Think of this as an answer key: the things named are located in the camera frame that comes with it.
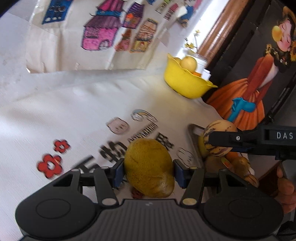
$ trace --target orange skirt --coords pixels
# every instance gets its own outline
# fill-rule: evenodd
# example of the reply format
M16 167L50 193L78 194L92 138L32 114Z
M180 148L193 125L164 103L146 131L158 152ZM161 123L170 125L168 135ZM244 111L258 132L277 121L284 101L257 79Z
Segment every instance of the orange skirt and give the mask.
M233 99L242 97L248 87L247 78L231 82L216 90L207 100L207 104L213 106L223 119L228 119L231 115ZM256 91L248 99L249 102L255 102L259 92ZM263 102L260 101L255 110L251 113L241 110L233 122L237 128L242 131L254 129L265 117Z

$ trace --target finger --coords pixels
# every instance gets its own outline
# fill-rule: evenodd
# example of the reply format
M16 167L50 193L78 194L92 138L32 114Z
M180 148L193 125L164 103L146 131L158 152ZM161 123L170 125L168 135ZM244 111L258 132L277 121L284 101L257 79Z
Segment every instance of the finger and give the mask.
M294 184L285 178L278 179L278 189L281 193L291 195L294 192Z
M279 193L276 197L276 200L281 204L294 204L296 203L296 192L291 195L285 195L283 193Z
M289 212L292 212L295 209L295 207L296 207L296 203L293 203L293 204L283 204L282 205L284 214L289 213Z
M284 176L284 173L283 173L283 170L281 169L280 166L278 166L278 169L276 171L276 175L279 177L279 178L282 178Z

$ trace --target ridged black surface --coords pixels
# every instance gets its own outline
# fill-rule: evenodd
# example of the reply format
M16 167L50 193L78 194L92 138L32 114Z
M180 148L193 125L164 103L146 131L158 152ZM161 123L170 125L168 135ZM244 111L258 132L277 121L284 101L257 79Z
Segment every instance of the ridged black surface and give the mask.
M116 209L104 210L84 233L65 241L231 241L211 230L195 210L175 200L125 200ZM276 241L273 236L261 241ZM22 241L37 241L25 237Z

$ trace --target yellow bowl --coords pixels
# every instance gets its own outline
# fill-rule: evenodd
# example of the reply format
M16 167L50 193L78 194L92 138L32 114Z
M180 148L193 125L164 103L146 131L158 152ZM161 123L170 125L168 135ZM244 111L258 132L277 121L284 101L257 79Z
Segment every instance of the yellow bowl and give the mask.
M164 79L173 90L189 99L199 98L211 88L218 88L212 82L204 80L182 68L170 54L168 54L168 64L165 69Z

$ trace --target scalloped bowl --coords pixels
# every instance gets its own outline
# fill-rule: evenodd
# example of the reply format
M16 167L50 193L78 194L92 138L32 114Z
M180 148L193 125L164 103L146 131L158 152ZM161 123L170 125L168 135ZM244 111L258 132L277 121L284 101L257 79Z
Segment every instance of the scalloped bowl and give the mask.
M212 82L204 80L182 68L170 54L168 54L168 64L165 69L164 79L173 90L189 99L199 98L211 88L218 88Z

